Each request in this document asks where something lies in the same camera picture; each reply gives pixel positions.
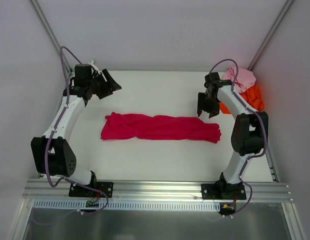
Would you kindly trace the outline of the magenta t shirt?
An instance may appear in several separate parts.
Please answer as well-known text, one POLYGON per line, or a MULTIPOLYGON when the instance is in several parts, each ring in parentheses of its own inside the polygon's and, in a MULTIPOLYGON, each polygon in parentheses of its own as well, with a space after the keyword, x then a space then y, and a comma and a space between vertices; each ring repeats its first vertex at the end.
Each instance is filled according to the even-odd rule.
POLYGON ((218 143, 221 130, 217 123, 205 123, 193 116, 148 116, 144 114, 120 114, 112 112, 105 116, 106 123, 101 131, 101 139, 167 141, 206 141, 218 143))

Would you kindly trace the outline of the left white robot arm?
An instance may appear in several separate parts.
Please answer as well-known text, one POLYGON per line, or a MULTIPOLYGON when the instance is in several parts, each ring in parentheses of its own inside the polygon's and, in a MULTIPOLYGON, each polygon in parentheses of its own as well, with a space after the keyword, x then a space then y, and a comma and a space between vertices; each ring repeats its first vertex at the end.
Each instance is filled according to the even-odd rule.
POLYGON ((121 88, 107 69, 99 70, 92 62, 75 65, 71 77, 66 78, 62 103, 53 122, 42 136, 31 141, 37 172, 47 177, 51 187, 65 180, 80 186, 80 191, 88 197, 96 194, 96 175, 77 166, 69 139, 92 96, 103 99, 121 88))

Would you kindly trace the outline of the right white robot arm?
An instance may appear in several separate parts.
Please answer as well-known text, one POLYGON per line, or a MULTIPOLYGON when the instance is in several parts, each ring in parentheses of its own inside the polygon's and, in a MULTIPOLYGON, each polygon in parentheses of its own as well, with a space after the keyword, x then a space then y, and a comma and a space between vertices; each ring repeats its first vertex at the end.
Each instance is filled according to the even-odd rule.
POLYGON ((232 81, 221 80, 211 72, 205 76, 205 92, 198 93, 197 114, 212 118, 224 103, 235 123, 231 134, 233 154, 219 180, 212 185, 202 184, 202 197, 210 200, 246 199, 242 175, 252 158, 261 157, 267 147, 268 115, 251 108, 234 88, 232 81))

